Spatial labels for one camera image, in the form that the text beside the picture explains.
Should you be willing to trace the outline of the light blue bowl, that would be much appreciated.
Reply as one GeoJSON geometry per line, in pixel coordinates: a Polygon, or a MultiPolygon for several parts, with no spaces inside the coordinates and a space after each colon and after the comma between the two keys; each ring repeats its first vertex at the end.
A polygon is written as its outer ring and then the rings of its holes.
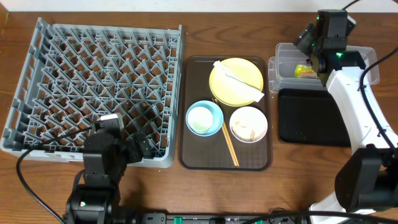
{"type": "Polygon", "coordinates": [[[212,101],[207,101],[207,100],[197,101],[196,103],[192,104],[189,107],[189,109],[187,110],[186,115],[185,115],[185,122],[186,122],[186,124],[188,126],[188,129],[192,133],[194,133],[194,134],[196,134],[198,136],[203,136],[203,137],[211,136],[211,135],[217,133],[220,130],[220,128],[221,128],[221,126],[223,124],[223,121],[224,121],[224,118],[223,118],[223,112],[222,112],[221,108],[216,103],[214,103],[212,101]],[[213,115],[213,124],[212,124],[211,128],[204,134],[194,133],[191,130],[191,128],[188,126],[188,122],[187,122],[188,112],[192,108],[197,107],[197,106],[202,106],[202,107],[205,107],[205,108],[209,109],[211,111],[212,115],[213,115]]]}

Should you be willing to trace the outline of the white bowl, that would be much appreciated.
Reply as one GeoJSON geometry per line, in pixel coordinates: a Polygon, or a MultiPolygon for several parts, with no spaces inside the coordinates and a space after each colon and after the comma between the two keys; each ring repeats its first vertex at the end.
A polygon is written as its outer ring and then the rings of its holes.
{"type": "Polygon", "coordinates": [[[265,114],[252,106],[238,108],[229,119],[231,133],[243,143],[255,143],[263,139],[268,126],[265,114]]]}

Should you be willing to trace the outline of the white cup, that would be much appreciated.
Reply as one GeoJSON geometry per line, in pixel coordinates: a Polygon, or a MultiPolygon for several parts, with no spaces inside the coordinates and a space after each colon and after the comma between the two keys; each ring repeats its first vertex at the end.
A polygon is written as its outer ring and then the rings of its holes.
{"type": "Polygon", "coordinates": [[[188,112],[187,122],[194,133],[204,134],[213,124],[213,115],[209,109],[197,106],[188,112]]]}

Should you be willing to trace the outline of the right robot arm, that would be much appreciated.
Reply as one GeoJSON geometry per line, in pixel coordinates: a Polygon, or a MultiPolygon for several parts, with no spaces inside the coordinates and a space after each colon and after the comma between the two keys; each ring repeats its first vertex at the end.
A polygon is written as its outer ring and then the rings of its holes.
{"type": "Polygon", "coordinates": [[[352,155],[335,177],[335,191],[310,206],[310,223],[376,222],[372,214],[397,207],[397,134],[389,127],[367,82],[357,50],[347,50],[356,22],[344,9],[322,9],[294,42],[335,100],[352,155]]]}

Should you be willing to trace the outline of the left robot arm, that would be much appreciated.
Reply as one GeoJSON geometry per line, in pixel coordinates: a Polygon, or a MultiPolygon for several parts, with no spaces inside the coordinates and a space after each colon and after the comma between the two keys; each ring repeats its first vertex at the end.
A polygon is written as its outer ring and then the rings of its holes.
{"type": "Polygon", "coordinates": [[[76,176],[66,204],[67,223],[140,223],[140,215],[119,204],[119,183],[128,164],[152,154],[145,132],[123,140],[117,132],[98,131],[83,149],[84,169],[76,176]]]}

